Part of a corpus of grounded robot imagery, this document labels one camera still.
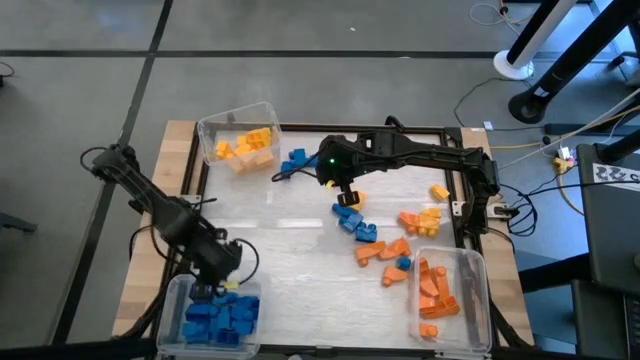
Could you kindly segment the black furniture foot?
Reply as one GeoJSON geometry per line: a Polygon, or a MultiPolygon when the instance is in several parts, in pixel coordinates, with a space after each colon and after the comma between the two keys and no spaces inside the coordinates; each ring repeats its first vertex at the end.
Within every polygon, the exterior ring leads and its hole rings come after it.
{"type": "Polygon", "coordinates": [[[15,229],[25,233],[33,233],[37,225],[21,218],[0,212],[0,229],[15,229]]]}

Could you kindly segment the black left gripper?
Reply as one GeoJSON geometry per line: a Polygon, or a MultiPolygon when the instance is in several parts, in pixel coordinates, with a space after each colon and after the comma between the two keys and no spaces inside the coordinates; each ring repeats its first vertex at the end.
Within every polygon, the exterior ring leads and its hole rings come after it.
{"type": "Polygon", "coordinates": [[[216,299],[220,295],[216,286],[239,268],[242,252],[242,246],[237,241],[221,243],[216,240],[197,240],[192,245],[192,262],[199,270],[198,279],[208,285],[194,282],[189,298],[192,301],[204,301],[206,288],[208,299],[216,299]]]}

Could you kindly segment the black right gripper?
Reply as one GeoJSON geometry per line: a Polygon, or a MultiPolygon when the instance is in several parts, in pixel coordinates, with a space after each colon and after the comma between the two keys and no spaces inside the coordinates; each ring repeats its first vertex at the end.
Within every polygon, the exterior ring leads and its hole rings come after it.
{"type": "Polygon", "coordinates": [[[304,161],[317,161],[316,173],[305,168],[298,172],[309,176],[317,176],[320,185],[339,187],[341,193],[337,196],[340,206],[355,205],[360,197],[351,189],[355,167],[353,164],[356,153],[349,149],[347,139],[342,135],[329,135],[319,146],[318,152],[305,157],[304,161]]]}

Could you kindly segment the white printed label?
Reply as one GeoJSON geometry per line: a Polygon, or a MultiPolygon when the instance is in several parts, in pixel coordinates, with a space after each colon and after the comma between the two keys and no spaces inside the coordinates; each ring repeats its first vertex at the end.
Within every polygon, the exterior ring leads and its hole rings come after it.
{"type": "Polygon", "coordinates": [[[599,163],[593,163],[592,170],[594,183],[640,192],[640,170],[599,163]]]}

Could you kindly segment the black pole stand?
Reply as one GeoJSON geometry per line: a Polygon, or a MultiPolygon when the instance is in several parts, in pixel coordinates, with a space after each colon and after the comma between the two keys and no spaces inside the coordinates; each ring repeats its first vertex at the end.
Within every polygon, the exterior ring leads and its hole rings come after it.
{"type": "Polygon", "coordinates": [[[638,17],[640,0],[612,0],[534,85],[511,98],[511,115],[522,123],[539,123],[551,100],[638,17]]]}

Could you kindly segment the black slanted pole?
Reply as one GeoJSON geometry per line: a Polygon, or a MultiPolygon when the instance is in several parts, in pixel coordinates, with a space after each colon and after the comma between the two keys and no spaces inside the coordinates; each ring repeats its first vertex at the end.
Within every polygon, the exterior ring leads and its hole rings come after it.
{"type": "Polygon", "coordinates": [[[598,145],[596,153],[606,163],[617,162],[640,149],[640,129],[609,145],[598,145]]]}

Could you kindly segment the yellow power plug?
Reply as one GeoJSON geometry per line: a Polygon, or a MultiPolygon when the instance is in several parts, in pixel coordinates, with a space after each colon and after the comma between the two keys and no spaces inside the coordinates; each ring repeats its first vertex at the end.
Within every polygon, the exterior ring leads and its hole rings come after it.
{"type": "Polygon", "coordinates": [[[564,174],[575,165],[575,158],[568,147],[561,147],[557,150],[556,156],[552,160],[558,174],[564,174]]]}

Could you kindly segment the white pole stand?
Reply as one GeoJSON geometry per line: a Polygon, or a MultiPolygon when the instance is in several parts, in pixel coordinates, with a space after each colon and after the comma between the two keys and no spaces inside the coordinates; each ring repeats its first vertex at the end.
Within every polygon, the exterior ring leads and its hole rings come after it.
{"type": "Polygon", "coordinates": [[[579,0],[545,0],[534,12],[509,50],[493,58],[495,70],[506,79],[521,81],[534,73],[533,58],[579,0]]]}

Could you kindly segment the dark grey desk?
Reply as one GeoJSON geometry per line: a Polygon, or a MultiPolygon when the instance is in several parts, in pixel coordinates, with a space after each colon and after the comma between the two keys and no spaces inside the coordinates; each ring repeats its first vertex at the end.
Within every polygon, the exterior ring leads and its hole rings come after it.
{"type": "Polygon", "coordinates": [[[588,243],[588,280],[572,282],[577,352],[640,360],[640,192],[593,182],[592,164],[640,170],[640,155],[603,162],[596,147],[577,148],[588,243]]]}

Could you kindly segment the clear plastic bin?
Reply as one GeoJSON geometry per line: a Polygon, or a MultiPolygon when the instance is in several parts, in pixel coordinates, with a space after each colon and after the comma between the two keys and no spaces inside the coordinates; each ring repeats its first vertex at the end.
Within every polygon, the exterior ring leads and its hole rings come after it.
{"type": "Polygon", "coordinates": [[[192,301],[189,298],[191,286],[196,279],[191,275],[179,275],[174,277],[167,287],[166,298],[161,315],[160,325],[156,337],[158,353],[174,360],[249,360],[255,356],[260,348],[263,317],[263,290],[264,286],[257,278],[253,278],[237,288],[222,289],[222,293],[234,292],[241,296],[257,296],[260,298],[260,307],[254,310],[254,331],[251,335],[241,336],[237,347],[220,346],[215,337],[219,329],[216,328],[218,306],[211,304],[205,288],[204,301],[192,301]],[[182,335],[182,326],[188,320],[185,311],[192,303],[210,304],[210,317],[200,321],[209,322],[209,342],[204,344],[189,344],[182,335]]]}
{"type": "Polygon", "coordinates": [[[228,141],[234,151],[238,147],[236,144],[238,136],[247,135],[251,130],[264,127],[271,129],[272,145],[259,150],[254,149],[254,152],[242,157],[255,158],[261,152],[271,151],[275,158],[274,165],[281,157],[282,131],[275,110],[270,103],[258,102],[199,120],[196,124],[196,130],[199,135],[205,163],[209,166],[226,166],[233,171],[229,166],[229,160],[238,156],[234,154],[231,158],[217,160],[215,156],[216,144],[221,140],[228,141]]]}
{"type": "Polygon", "coordinates": [[[468,249],[424,246],[414,253],[409,285],[409,334],[423,347],[442,352],[466,356],[482,356],[493,345],[493,330],[490,319],[489,290],[484,258],[468,249]],[[432,269],[442,266],[447,269],[450,296],[460,306],[457,315],[426,319],[420,311],[434,306],[438,297],[426,297],[420,292],[419,259],[425,257],[432,269]],[[422,338],[420,324],[438,327],[435,338],[422,338]]]}

